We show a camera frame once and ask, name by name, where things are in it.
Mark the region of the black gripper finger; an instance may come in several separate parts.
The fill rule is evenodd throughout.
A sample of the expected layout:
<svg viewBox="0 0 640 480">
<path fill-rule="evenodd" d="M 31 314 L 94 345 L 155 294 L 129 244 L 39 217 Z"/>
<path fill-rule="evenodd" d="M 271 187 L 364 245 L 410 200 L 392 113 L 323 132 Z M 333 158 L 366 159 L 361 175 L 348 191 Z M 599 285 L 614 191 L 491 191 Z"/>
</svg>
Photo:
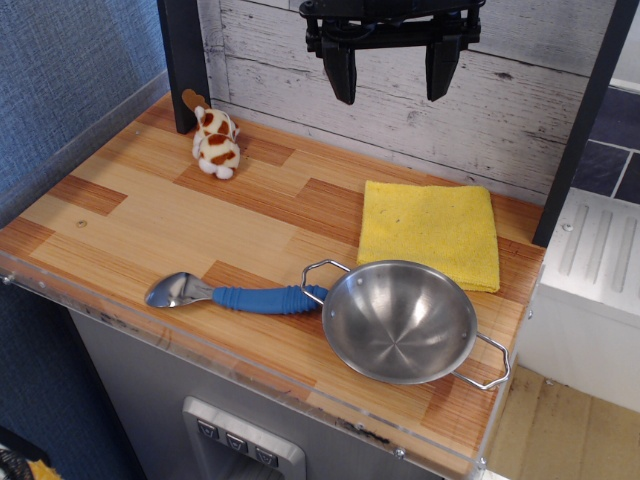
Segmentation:
<svg viewBox="0 0 640 480">
<path fill-rule="evenodd" d="M 426 48 L 426 88 L 429 101 L 437 101 L 448 92 L 460 55 L 458 39 L 444 39 Z"/>
<path fill-rule="evenodd" d="M 355 102 L 357 83 L 355 50 L 349 45 L 323 39 L 322 59 L 336 98 L 352 105 Z"/>
</svg>

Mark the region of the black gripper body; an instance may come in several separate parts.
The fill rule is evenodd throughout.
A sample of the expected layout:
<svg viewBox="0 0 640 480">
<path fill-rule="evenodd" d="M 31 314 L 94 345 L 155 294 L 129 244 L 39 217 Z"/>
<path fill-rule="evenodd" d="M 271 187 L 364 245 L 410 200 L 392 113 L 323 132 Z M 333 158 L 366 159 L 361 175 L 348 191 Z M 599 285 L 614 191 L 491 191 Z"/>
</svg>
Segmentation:
<svg viewBox="0 0 640 480">
<path fill-rule="evenodd" d="M 477 43 L 483 1 L 304 1 L 310 52 Z"/>
</svg>

